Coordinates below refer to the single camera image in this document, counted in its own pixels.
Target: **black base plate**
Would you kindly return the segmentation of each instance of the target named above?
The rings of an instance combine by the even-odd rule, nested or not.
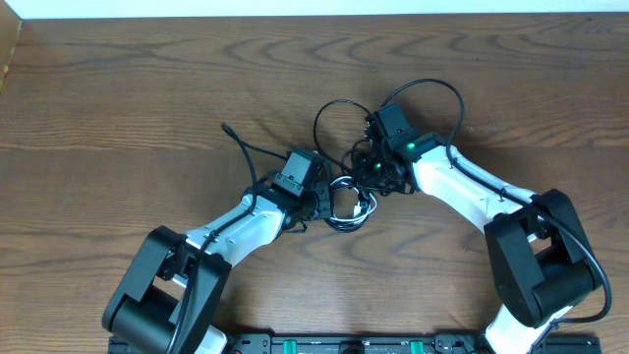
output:
[[[109,338],[108,354],[141,354],[119,337]],[[491,354],[474,334],[418,336],[271,336],[230,337],[223,354]],[[601,354],[600,341],[588,336],[553,336],[532,354]]]

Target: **wood grain surface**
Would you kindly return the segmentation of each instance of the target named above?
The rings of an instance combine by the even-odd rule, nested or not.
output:
[[[250,184],[251,144],[313,148],[334,98],[376,108],[439,78],[466,97],[455,145],[513,184],[572,199],[614,291],[594,332],[629,352],[629,15],[29,21],[0,94],[0,352],[104,353],[102,311],[146,234],[198,227]],[[421,132],[457,104],[400,97]],[[353,107],[321,118],[340,154]],[[259,173],[281,167],[255,155]],[[380,198],[362,230],[313,223],[232,272],[216,322],[276,332],[479,330],[500,305],[484,236],[440,201]],[[601,291],[571,316],[593,314]]]

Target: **green connector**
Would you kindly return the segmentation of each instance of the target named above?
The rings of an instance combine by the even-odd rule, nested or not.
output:
[[[284,340],[284,354],[297,354],[297,341],[296,340]]]
[[[411,354],[424,354],[424,343],[419,340],[412,341]]]

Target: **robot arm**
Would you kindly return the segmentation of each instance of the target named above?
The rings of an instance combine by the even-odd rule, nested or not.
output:
[[[207,225],[184,234],[164,226],[153,230],[107,305],[103,327],[144,353],[165,353],[171,338],[173,353],[220,353],[227,337],[211,321],[231,267],[298,221],[330,217],[328,181],[319,180],[325,163],[297,149],[270,186],[258,181],[255,195],[249,188],[236,207]],[[207,238],[212,239],[200,254]],[[187,304],[155,286],[156,276],[183,287],[193,284]],[[183,306],[181,329],[174,336]]]
[[[496,291],[504,304],[485,332],[495,353],[529,352],[551,321],[601,286],[601,275],[572,238],[529,208],[503,198],[515,197],[563,220],[592,254],[576,210],[564,194],[551,190],[537,195],[501,181],[437,134],[420,137],[396,103],[366,119],[372,148],[352,151],[353,175],[359,186],[386,196],[405,193],[410,185],[413,191],[444,201],[485,233]],[[457,166],[448,158],[447,148]],[[535,254],[529,243],[548,237],[551,246]]]

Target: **white wall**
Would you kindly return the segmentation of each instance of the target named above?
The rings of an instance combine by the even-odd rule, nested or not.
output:
[[[625,12],[629,0],[6,0],[23,19]]]

